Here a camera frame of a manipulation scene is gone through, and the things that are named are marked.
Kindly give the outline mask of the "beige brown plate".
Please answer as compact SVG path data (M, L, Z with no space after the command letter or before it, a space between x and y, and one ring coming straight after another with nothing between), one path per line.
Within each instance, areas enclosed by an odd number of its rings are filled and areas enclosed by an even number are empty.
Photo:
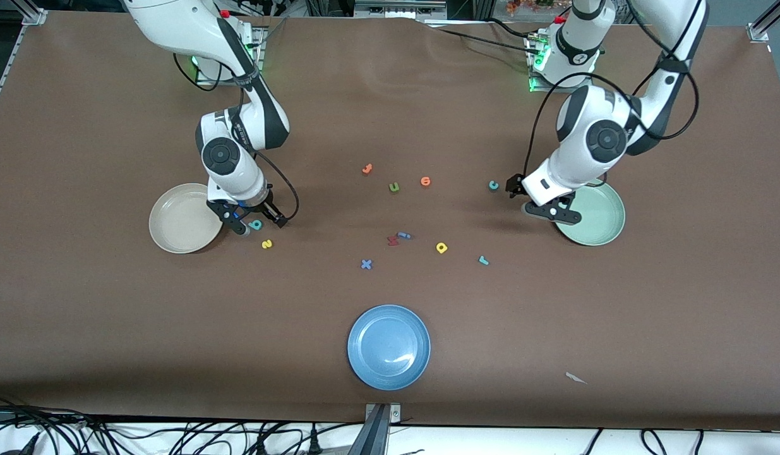
M162 250L175 254L193 253L213 242L222 229L207 202L207 186L199 183L176 185L156 201L149 216L151 239Z

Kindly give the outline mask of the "pale green plate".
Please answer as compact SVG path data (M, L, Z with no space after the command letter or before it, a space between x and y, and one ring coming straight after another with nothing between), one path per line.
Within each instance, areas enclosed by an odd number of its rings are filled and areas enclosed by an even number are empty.
M575 244L601 246L614 241L625 227L626 210L615 189L595 179L575 191L570 209L581 215L577 224L557 224L557 230Z

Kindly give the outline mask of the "blue plate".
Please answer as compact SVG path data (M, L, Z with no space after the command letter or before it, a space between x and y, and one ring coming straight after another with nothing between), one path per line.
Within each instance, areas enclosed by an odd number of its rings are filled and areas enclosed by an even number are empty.
M357 377L378 391L401 391L427 369L432 352L421 317L400 305L379 305L355 320L347 359Z

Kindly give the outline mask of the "orange dried flowers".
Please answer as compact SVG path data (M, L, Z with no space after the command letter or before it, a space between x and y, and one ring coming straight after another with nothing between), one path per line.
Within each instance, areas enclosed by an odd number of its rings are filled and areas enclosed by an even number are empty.
M539 14L550 12L555 7L555 0L507 0L505 11L508 15Z

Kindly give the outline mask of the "grey metal box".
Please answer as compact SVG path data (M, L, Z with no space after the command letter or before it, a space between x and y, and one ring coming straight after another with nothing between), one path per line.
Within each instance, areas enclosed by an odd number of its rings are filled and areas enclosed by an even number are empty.
M447 20L447 0L354 0L353 17Z

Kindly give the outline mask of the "aluminium profile bar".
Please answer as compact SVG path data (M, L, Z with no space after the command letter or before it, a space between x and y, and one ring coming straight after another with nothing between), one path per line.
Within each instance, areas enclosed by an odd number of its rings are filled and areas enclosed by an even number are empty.
M8 0L22 15L23 26L40 26L44 24L48 12L40 8L33 0Z
M780 23L780 0L774 2L759 17L746 26L747 35L752 42L766 42L768 32Z

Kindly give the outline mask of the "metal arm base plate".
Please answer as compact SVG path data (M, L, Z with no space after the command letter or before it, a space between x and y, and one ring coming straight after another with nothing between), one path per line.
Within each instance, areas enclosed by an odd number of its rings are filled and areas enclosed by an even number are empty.
M246 52L256 63L258 70L263 71L267 48L265 41L268 37L269 29L267 27L245 24L240 26L237 34L239 34ZM195 70L193 81L200 87L212 87L213 84L217 84L219 87L236 86L232 72L213 59L193 56L191 57L191 66Z
M533 51L526 59L531 92L548 92L553 88L555 92L569 93L591 83L588 74L594 72L600 52L596 51L591 57L579 54L577 58L583 63L575 64L559 49L553 48L549 35L530 33L523 41L525 48Z

